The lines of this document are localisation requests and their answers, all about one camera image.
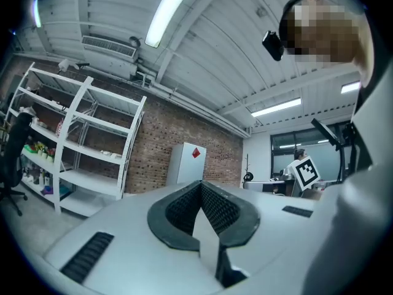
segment cable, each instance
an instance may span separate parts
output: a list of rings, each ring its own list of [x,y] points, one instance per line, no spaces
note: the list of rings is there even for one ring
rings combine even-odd
[[[340,170],[338,171],[338,176],[336,183],[340,182],[341,170],[343,169],[343,148],[340,147]]]

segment fluorescent ceiling light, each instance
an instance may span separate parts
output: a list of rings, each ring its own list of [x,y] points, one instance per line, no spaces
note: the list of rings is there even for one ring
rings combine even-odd
[[[294,144],[288,144],[288,145],[282,145],[280,146],[280,149],[288,149],[288,148],[294,148],[295,145]]]
[[[288,102],[286,102],[284,104],[280,104],[280,105],[277,105],[277,106],[269,107],[269,108],[263,109],[261,111],[253,112],[251,115],[253,117],[258,117],[258,116],[262,116],[262,115],[265,115],[265,114],[269,114],[269,113],[274,112],[274,111],[280,111],[282,109],[294,107],[294,106],[300,105],[301,103],[302,103],[302,99],[301,98],[297,98],[296,100],[288,101]]]
[[[355,91],[355,90],[358,90],[359,88],[360,88],[360,81],[357,81],[357,82],[351,83],[351,84],[347,84],[341,88],[341,94]]]
[[[36,26],[41,27],[41,19],[39,18],[39,13],[38,13],[38,0],[34,0],[33,2],[33,14],[34,14],[34,21],[36,22]]]
[[[150,24],[149,31],[147,32],[145,39],[147,45],[155,48],[158,47],[169,21],[182,1],[183,0],[161,0],[152,23]]]

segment ceiling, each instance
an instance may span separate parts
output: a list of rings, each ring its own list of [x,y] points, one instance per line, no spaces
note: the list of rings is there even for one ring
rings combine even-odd
[[[322,66],[288,55],[278,63],[263,48],[263,35],[278,30],[288,0],[184,0],[155,49],[143,39],[160,1],[39,0],[42,27],[28,17],[17,37],[31,57],[75,61],[86,61],[83,35],[126,44],[140,37],[139,57],[157,73],[152,87],[164,86],[198,103],[210,120],[246,134],[293,130],[313,117],[330,123],[350,118],[357,93],[340,90],[359,80],[352,65]],[[299,97],[300,106],[251,116]]]

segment black vent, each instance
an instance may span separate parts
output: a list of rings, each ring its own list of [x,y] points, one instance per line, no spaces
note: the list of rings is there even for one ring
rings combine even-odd
[[[309,218],[313,213],[310,210],[299,209],[299,208],[295,208],[294,206],[288,206],[288,205],[285,206],[282,210],[288,213],[304,216],[305,218]]]
[[[202,209],[217,235],[230,227],[239,218],[240,209],[217,192],[201,185]]]
[[[177,229],[192,236],[195,219],[201,206],[199,184],[172,201],[165,211],[168,221]]]
[[[111,243],[113,235],[97,232],[70,261],[62,268],[61,273],[82,283],[90,273],[98,259]]]

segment vent slot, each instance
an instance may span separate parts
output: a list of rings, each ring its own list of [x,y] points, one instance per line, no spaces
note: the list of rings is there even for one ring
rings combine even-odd
[[[305,218],[309,218],[313,213],[310,210],[299,209],[289,205],[285,206],[282,210],[288,213],[304,216]]]
[[[121,53],[122,55],[128,56],[130,58],[134,57],[136,51],[134,47],[92,36],[84,36],[82,39],[82,44]]]
[[[61,273],[82,283],[111,243],[113,235],[97,232],[61,269]]]

